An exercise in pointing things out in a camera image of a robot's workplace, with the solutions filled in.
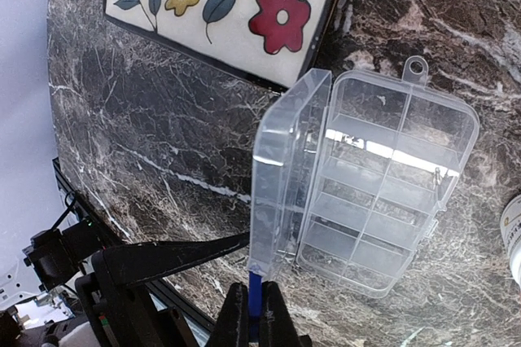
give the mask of clear plastic box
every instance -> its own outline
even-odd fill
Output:
[[[249,269],[296,262],[387,295],[436,225],[479,132],[475,111],[429,90],[421,57],[401,80],[310,70],[265,114],[253,152]]]

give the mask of floral tile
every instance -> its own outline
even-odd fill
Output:
[[[105,0],[110,21],[238,77],[290,87],[335,0]]]

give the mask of flower center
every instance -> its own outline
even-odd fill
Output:
[[[287,23],[287,21],[290,19],[290,15],[287,13],[287,11],[285,11],[284,9],[282,9],[281,11],[279,11],[277,13],[277,22],[280,24],[280,25],[284,25],[285,23]]]

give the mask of white wall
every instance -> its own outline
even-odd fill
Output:
[[[47,0],[0,1],[0,275],[62,213],[46,57]]]

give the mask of marble countertop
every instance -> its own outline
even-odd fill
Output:
[[[340,0],[317,66],[397,76],[464,99],[480,136],[405,275],[372,300],[303,272],[281,283],[318,346],[521,345],[519,288],[499,231],[521,190],[521,0]],[[124,239],[211,239],[249,224],[252,141],[277,98],[130,34],[103,0],[49,0],[50,92],[63,171]],[[171,278],[217,316],[247,251]]]

